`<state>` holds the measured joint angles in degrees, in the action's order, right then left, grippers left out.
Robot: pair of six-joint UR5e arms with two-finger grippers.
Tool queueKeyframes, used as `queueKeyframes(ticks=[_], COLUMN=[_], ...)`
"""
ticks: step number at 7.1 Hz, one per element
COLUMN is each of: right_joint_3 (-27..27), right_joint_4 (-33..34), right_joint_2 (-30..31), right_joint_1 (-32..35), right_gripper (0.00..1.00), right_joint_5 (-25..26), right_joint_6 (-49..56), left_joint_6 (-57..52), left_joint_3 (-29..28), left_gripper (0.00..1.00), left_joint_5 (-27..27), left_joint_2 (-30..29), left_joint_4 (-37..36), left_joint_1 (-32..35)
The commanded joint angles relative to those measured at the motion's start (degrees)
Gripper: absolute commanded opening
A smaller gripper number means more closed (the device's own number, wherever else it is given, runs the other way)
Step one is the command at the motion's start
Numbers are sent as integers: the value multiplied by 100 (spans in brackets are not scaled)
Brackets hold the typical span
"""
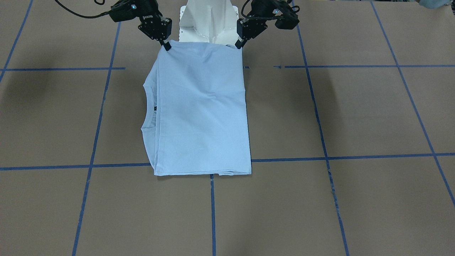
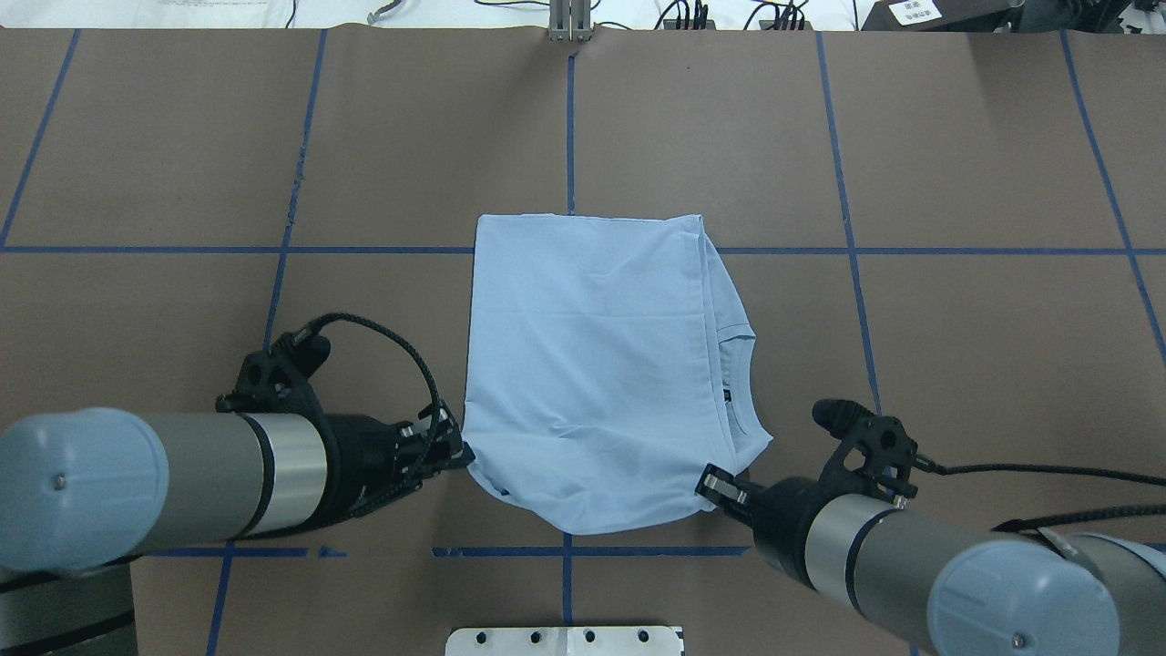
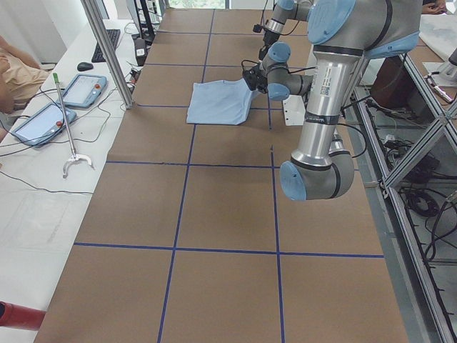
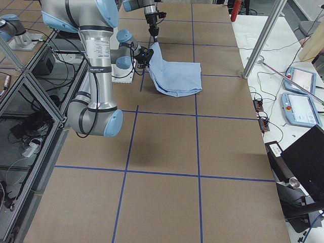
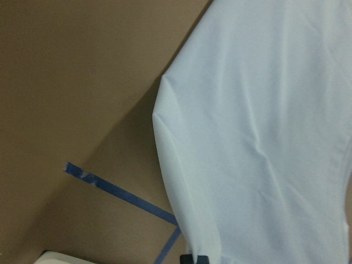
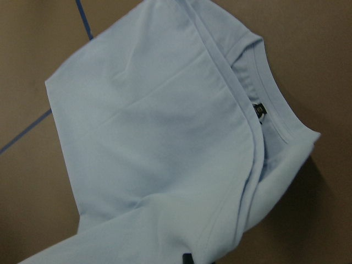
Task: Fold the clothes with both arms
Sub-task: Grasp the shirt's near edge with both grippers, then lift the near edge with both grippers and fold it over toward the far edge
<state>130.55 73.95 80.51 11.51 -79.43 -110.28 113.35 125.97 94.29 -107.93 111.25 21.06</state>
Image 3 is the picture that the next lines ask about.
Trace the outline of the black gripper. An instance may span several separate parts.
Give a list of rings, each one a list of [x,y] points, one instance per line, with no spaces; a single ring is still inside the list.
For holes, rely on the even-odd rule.
[[[258,90],[255,90],[255,91],[259,91],[261,93],[267,93],[268,92],[268,89],[267,89],[268,88],[268,80],[264,76],[262,70],[260,69],[260,65],[257,64],[255,66],[253,66],[251,69],[256,71],[256,73],[261,77],[261,83],[258,86]]]
[[[280,36],[281,35],[275,31],[271,31],[271,30],[264,31],[264,35],[263,35],[264,45],[263,45],[263,48],[260,49],[258,52],[259,61],[263,61],[263,59],[266,55],[266,52],[268,51],[270,46],[273,45],[274,43],[276,43],[279,40]]]

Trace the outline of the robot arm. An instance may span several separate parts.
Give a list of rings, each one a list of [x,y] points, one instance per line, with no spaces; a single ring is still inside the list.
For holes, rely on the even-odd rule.
[[[254,26],[253,31],[260,33],[263,31],[263,47],[259,50],[258,60],[262,61],[266,56],[268,49],[283,36],[283,29],[286,22],[290,20],[308,21],[308,13],[314,1],[293,1],[279,0],[273,6],[273,14],[269,20]]]
[[[332,199],[353,183],[354,165],[336,127],[363,60],[397,56],[418,43],[420,1],[278,1],[263,27],[258,63],[243,72],[251,90],[283,101],[306,96],[298,147],[280,168],[281,188],[296,201]],[[289,19],[307,24],[316,57],[312,76],[288,70],[291,50],[280,41]]]

